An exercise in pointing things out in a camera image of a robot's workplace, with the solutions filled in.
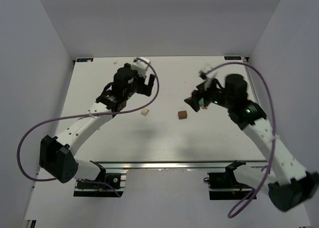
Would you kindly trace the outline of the brown notched block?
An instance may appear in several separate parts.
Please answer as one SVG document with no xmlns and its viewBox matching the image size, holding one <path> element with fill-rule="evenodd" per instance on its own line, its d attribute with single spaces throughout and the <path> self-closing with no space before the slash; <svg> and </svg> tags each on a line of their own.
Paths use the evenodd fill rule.
<svg viewBox="0 0 319 228">
<path fill-rule="evenodd" d="M 178 119 L 186 119 L 188 114 L 187 114 L 187 111 L 178 111 L 177 116 L 178 116 Z"/>
</svg>

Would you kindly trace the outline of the beige arch block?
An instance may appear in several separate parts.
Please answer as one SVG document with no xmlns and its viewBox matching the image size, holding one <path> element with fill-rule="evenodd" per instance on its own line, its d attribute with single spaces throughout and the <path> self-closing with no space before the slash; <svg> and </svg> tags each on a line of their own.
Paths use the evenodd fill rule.
<svg viewBox="0 0 319 228">
<path fill-rule="evenodd" d="M 143 115 L 143 116 L 146 116 L 148 113 L 149 113 L 149 109 L 148 108 L 143 108 L 142 110 L 141 110 L 141 115 Z"/>
</svg>

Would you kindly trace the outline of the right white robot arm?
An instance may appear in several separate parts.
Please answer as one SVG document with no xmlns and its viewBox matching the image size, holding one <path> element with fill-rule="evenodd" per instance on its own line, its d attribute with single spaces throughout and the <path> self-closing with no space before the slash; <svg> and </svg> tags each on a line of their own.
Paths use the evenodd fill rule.
<svg viewBox="0 0 319 228">
<path fill-rule="evenodd" d="M 214 103 L 228 110 L 230 119 L 261 151 L 273 171 L 265 179 L 261 191 L 267 194 L 277 209 L 286 212 L 311 199 L 319 188 L 318 172 L 310 173 L 288 151 L 273 128 L 262 108 L 248 99 L 247 82 L 239 74 L 229 74 L 222 87 L 216 78 L 201 74 L 203 83 L 196 86 L 191 97 L 184 101 L 195 112 L 200 101 L 207 106 Z"/>
</svg>

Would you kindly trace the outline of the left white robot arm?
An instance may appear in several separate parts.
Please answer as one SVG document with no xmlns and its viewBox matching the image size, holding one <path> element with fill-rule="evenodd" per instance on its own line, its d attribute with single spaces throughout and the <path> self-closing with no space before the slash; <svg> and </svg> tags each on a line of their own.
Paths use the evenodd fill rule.
<svg viewBox="0 0 319 228">
<path fill-rule="evenodd" d="M 75 159 L 75 155 L 94 132 L 126 107 L 132 95 L 151 96 L 156 76 L 150 74 L 149 82 L 145 84 L 150 65 L 148 59 L 141 57 L 132 64 L 124 64 L 85 115 L 54 137 L 45 136 L 40 143 L 40 167 L 61 183 L 73 178 L 97 184 L 105 182 L 105 168 L 93 161 Z"/>
</svg>

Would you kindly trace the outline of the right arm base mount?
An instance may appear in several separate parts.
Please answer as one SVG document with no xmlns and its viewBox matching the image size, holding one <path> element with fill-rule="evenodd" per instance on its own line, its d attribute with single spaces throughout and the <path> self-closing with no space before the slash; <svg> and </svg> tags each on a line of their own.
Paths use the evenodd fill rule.
<svg viewBox="0 0 319 228">
<path fill-rule="evenodd" d="M 209 187 L 209 199 L 211 201 L 241 200 L 252 190 L 246 184 L 239 183 L 234 176 L 234 170 L 246 162 L 236 160 L 226 166 L 223 172 L 210 172 L 203 178 Z"/>
</svg>

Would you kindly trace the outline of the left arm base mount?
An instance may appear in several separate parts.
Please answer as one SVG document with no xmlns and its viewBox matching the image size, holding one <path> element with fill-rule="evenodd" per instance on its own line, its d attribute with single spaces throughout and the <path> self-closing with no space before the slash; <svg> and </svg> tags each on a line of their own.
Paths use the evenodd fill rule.
<svg viewBox="0 0 319 228">
<path fill-rule="evenodd" d="M 127 170 L 107 169 L 98 183 L 76 180 L 73 196 L 87 198 L 120 198 L 126 186 Z"/>
</svg>

